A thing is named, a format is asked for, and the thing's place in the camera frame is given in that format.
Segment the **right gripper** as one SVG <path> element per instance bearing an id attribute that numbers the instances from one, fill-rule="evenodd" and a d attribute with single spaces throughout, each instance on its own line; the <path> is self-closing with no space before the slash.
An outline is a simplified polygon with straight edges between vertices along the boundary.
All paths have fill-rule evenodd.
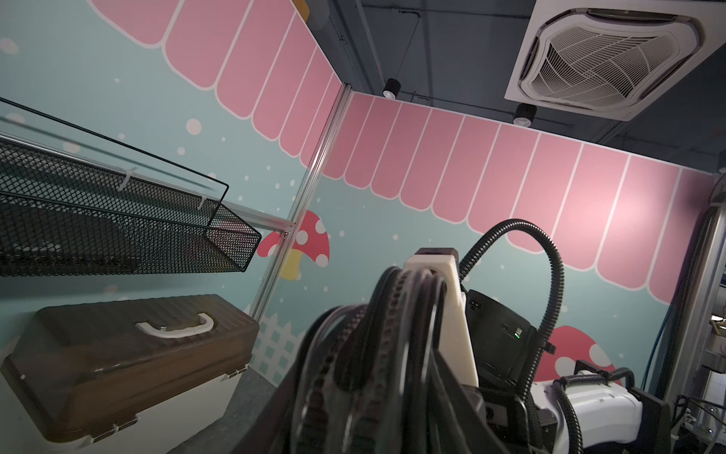
<path id="1" fill-rule="evenodd" d="M 465 315 L 487 424 L 509 444 L 544 448 L 531 385 L 553 331 L 553 302 L 548 301 L 535 327 L 501 302 L 471 289 Z"/>

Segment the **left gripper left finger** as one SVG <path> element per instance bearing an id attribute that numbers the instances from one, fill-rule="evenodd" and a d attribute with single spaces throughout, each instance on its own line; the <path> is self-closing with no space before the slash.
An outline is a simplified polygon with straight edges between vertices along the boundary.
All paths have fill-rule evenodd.
<path id="1" fill-rule="evenodd" d="M 292 363 L 280 386 L 242 440 L 234 454 L 289 454 L 292 414 L 300 378 L 298 361 Z"/>

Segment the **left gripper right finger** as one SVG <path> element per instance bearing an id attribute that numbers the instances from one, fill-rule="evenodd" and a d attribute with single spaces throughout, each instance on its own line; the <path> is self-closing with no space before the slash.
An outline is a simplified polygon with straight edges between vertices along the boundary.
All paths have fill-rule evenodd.
<path id="1" fill-rule="evenodd" d="M 508 453 L 506 446 L 478 415 L 442 354 L 434 350 L 432 357 L 431 378 L 439 407 L 438 418 L 444 429 L 442 449 L 457 453 Z"/>

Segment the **black round pouch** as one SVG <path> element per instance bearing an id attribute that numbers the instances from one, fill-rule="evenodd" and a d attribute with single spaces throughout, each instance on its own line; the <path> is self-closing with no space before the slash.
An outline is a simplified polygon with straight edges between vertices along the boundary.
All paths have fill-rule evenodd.
<path id="1" fill-rule="evenodd" d="M 391 267 L 370 302 L 323 317 L 301 363 L 293 453 L 425 453 L 429 363 L 446 283 Z"/>

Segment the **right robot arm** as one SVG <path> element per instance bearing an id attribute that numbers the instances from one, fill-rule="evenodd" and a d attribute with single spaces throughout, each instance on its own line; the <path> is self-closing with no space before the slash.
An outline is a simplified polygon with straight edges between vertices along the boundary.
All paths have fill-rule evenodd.
<path id="1" fill-rule="evenodd" d="M 523 219 L 486 232 L 459 263 L 465 278 L 492 246 L 523 232 L 550 266 L 548 302 L 533 325 L 495 298 L 466 291 L 466 321 L 478 387 L 471 395 L 502 453 L 667 453 L 670 410 L 616 368 L 599 345 L 574 327 L 557 327 L 565 265 L 552 239 Z"/>

